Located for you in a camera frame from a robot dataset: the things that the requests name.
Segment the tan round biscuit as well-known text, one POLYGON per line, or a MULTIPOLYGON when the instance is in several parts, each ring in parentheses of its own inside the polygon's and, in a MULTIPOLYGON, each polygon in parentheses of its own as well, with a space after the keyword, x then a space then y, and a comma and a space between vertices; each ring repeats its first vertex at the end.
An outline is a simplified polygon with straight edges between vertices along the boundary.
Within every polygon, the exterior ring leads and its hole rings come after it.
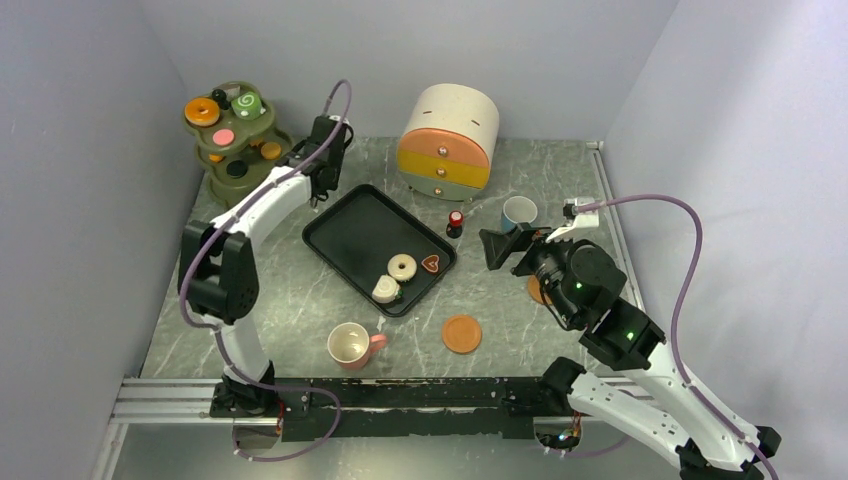
POLYGON ((282 155, 282 146, 277 142, 263 143, 260 154, 266 160, 276 160, 282 155))

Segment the brown heart cookie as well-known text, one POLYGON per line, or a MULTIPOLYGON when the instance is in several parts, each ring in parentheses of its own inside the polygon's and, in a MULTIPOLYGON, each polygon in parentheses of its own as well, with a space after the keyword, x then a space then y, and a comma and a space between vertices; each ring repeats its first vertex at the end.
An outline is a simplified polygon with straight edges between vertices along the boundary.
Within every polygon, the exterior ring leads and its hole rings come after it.
POLYGON ((421 266, 426 272, 435 275, 441 271, 440 262, 440 256, 438 254, 432 254, 421 261, 421 266))

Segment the black round cookie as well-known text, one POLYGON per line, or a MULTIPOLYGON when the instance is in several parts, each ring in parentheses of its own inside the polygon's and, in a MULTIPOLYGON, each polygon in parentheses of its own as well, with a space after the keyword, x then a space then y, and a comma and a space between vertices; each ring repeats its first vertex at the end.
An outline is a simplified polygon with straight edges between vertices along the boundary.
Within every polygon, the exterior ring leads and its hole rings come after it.
POLYGON ((233 160, 226 165, 226 174, 234 179, 244 177, 248 170, 249 166, 242 160, 233 160))

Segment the white glazed donut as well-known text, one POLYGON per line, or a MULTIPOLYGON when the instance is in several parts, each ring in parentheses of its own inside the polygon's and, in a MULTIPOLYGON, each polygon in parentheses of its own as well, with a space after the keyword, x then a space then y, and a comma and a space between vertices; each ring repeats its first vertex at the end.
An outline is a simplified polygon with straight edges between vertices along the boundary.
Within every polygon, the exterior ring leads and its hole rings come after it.
POLYGON ((409 254, 394 255, 387 264, 387 272, 390 277, 400 283, 411 280, 417 273, 418 264, 409 254))

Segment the green swirl roll cake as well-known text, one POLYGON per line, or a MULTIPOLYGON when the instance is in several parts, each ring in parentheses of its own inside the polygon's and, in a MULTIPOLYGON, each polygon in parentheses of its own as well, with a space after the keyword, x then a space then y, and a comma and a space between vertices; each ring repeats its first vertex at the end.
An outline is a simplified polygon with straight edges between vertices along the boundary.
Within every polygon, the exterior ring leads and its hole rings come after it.
POLYGON ((254 91, 236 97, 230 106, 237 118, 247 121, 256 120, 266 112, 261 96, 254 91))

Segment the pink round cookie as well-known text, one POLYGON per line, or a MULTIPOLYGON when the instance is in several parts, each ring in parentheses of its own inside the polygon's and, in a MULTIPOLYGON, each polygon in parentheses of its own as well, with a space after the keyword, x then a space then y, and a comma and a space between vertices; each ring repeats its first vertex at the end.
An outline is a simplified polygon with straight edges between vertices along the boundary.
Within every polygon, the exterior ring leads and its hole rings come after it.
POLYGON ((221 147, 231 145, 235 140, 235 133, 229 128, 216 130, 212 135, 212 142, 221 147))

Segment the brown chocolate round cookie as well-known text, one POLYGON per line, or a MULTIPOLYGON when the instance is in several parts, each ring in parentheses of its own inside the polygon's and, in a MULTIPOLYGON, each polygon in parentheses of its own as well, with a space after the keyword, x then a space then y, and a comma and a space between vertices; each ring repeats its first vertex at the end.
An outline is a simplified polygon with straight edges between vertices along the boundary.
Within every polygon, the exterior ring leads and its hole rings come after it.
POLYGON ((221 89, 228 97, 237 96, 241 91, 241 85, 238 83, 227 83, 221 86, 221 89))

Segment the orange glazed donut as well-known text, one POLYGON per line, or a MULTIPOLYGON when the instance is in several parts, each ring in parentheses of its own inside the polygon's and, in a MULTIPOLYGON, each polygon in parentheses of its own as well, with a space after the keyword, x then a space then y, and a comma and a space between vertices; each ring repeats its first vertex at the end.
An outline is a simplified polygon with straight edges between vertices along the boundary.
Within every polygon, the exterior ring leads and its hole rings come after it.
POLYGON ((208 97, 196 97, 186 103, 185 120, 194 127, 209 127, 218 122, 221 109, 216 101, 208 97))

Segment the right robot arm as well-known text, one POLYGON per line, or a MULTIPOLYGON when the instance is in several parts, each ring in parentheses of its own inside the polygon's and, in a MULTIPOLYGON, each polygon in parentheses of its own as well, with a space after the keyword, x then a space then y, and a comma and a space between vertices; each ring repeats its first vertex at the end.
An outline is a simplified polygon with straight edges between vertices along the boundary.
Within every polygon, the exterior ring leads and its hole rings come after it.
POLYGON ((679 468, 683 479, 763 479, 779 433, 732 412, 676 364, 663 330, 622 298, 623 271, 589 240, 549 241, 549 229, 523 223, 508 233, 479 233, 490 270, 521 254, 511 272, 533 276, 546 308, 587 353, 645 390, 650 406, 612 387, 579 363, 557 358, 540 379, 550 413, 588 414, 639 441, 679 468))

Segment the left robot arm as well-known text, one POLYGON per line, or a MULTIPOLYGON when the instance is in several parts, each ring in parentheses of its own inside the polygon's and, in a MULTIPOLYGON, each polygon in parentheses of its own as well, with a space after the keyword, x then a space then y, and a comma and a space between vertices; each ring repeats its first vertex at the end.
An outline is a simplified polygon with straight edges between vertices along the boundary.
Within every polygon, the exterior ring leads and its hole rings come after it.
POLYGON ((213 405, 225 413, 261 416, 278 403, 274 366, 251 314, 260 293, 255 248, 297 208, 337 189, 353 136, 347 120, 316 117, 310 135, 275 160, 241 201, 183 230, 180 309, 187 324, 213 336, 224 361, 213 405))

